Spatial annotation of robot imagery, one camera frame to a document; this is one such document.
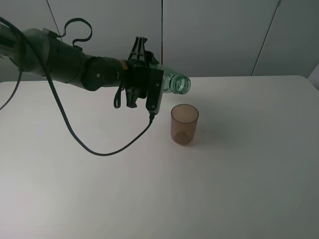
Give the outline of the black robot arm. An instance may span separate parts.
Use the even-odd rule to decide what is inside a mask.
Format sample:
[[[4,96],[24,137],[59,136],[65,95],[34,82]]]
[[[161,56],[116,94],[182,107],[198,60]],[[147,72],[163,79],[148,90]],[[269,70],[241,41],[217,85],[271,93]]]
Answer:
[[[53,80],[88,91],[122,87],[127,107],[137,107],[136,101],[141,98],[147,100],[148,111],[158,113],[163,72],[150,68],[147,60],[153,59],[151,52],[144,51],[146,57],[142,60],[94,57],[58,40],[47,29],[31,28],[24,35],[38,50]]]

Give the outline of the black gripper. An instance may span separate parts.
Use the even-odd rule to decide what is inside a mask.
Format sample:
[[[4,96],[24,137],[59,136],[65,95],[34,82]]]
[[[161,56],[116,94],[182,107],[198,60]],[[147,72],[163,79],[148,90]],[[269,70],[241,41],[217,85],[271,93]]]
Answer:
[[[159,64],[154,54],[145,50],[147,38],[137,36],[126,61],[128,75],[124,81],[126,106],[137,107],[137,99],[147,99],[150,64]]]

